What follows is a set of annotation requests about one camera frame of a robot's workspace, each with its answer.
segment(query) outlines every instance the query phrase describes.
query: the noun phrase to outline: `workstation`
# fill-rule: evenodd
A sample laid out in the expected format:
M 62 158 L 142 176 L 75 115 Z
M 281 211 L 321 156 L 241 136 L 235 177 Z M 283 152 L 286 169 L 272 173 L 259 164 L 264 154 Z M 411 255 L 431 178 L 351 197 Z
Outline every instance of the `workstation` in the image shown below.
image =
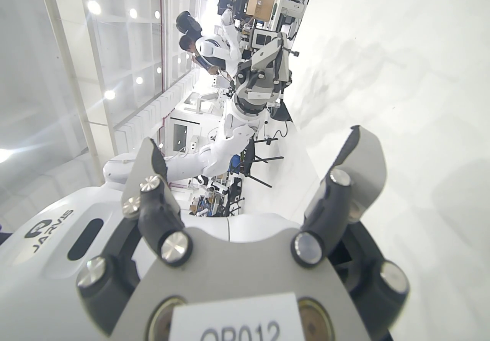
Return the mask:
M 485 340 L 487 1 L 2 0 L 2 334 Z

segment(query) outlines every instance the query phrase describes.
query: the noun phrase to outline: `ceiling light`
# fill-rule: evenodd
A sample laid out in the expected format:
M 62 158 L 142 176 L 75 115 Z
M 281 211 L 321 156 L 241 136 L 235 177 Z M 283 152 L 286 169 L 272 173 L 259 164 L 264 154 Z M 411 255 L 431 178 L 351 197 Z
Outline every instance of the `ceiling light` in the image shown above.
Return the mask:
M 87 4 L 87 8 L 94 15 L 99 15 L 101 12 L 100 5 L 98 3 L 96 3 L 95 1 L 89 1 Z
M 116 93 L 114 91 L 112 91 L 112 90 L 105 91 L 104 92 L 104 97 L 105 97 L 105 99 L 111 100 L 111 99 L 114 99 L 116 97 Z
M 0 162 L 4 162 L 13 154 L 12 150 L 0 149 Z

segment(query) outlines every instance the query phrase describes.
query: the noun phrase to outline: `metal screw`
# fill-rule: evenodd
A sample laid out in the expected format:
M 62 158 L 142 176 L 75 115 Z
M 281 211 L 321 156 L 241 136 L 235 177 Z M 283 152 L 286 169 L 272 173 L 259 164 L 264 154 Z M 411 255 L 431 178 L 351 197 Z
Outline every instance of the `metal screw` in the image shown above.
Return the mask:
M 175 264 L 182 260 L 189 249 L 189 238 L 184 232 L 170 234 L 162 244 L 160 255 L 165 262 Z
M 105 274 L 106 262 L 104 257 L 92 258 L 85 264 L 77 276 L 77 286 L 81 289 L 97 283 Z
M 122 205 L 122 214 L 126 219 L 134 219 L 140 214 L 140 203 L 141 198 L 138 196 L 136 198 L 128 199 L 124 205 Z
M 294 238 L 294 250 L 301 261 L 316 265 L 322 259 L 322 248 L 310 233 L 301 232 Z
M 380 269 L 383 281 L 395 292 L 405 294 L 408 292 L 408 278 L 399 266 L 393 262 L 385 261 Z
M 160 178 L 158 178 L 156 175 L 150 175 L 149 177 L 145 178 L 145 182 L 140 184 L 140 188 L 142 192 L 150 192 L 153 191 L 154 189 L 158 188 L 158 185 L 160 185 Z
M 349 174 L 336 167 L 330 171 L 330 179 L 343 187 L 348 187 L 351 183 Z

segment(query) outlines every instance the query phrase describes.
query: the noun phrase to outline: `white panel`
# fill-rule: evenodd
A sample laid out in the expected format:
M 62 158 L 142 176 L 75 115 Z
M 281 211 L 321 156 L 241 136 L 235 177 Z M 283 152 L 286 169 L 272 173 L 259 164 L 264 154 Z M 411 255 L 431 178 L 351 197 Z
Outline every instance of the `white panel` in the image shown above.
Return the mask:
M 129 152 L 128 150 L 128 142 L 126 140 L 126 134 L 123 131 L 116 130 L 114 131 L 114 136 L 116 137 L 116 145 L 118 147 L 118 154 L 123 152 Z

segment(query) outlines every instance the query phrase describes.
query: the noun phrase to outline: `white robot body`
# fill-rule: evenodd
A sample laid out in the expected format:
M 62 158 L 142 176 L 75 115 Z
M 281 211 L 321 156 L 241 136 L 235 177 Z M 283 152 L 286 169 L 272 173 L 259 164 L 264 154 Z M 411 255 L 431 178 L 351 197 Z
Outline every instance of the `white robot body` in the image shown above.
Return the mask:
M 105 339 L 80 303 L 75 278 L 89 259 L 100 254 L 123 219 L 120 199 L 121 192 L 108 187 L 80 189 L 45 208 L 2 244 L 2 339 Z M 299 227 L 273 214 L 228 218 L 182 214 L 181 218 L 186 227 L 239 243 L 260 241 L 285 228 Z M 87 236 L 90 226 L 100 227 L 93 239 Z M 70 257 L 79 258 L 72 261 Z M 140 278 L 155 259 L 141 240 L 133 255 Z

